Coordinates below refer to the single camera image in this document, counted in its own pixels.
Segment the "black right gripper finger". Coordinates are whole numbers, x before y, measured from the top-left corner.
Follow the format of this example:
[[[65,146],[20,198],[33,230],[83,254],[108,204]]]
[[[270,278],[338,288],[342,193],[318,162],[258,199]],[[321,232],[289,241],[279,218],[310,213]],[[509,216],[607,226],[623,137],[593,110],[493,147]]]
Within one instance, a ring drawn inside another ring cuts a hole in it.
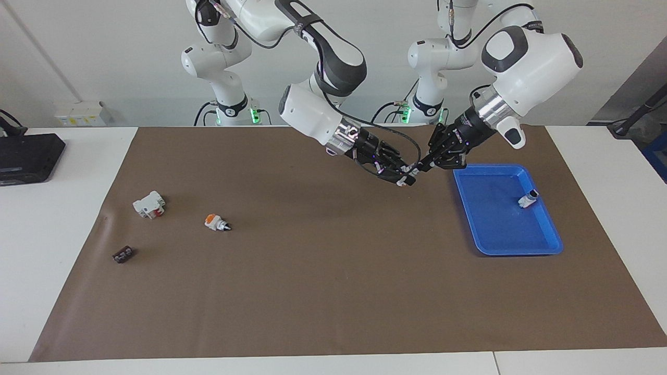
[[[388,181],[397,186],[412,186],[415,183],[415,177],[410,171],[410,167],[399,169],[377,168],[374,175],[381,180]]]
[[[402,154],[389,143],[383,144],[383,170],[391,172],[409,172],[411,166],[407,164]]]

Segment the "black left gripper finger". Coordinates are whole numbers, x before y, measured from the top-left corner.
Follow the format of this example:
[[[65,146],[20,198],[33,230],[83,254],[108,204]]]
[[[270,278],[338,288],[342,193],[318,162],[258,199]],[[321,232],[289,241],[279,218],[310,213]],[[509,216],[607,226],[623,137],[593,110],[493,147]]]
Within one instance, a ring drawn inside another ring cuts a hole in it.
[[[467,152],[433,153],[432,164],[441,169],[465,169],[467,166]]]
[[[440,166],[452,137],[453,125],[436,125],[428,143],[427,156],[419,160],[417,169],[432,169]]]

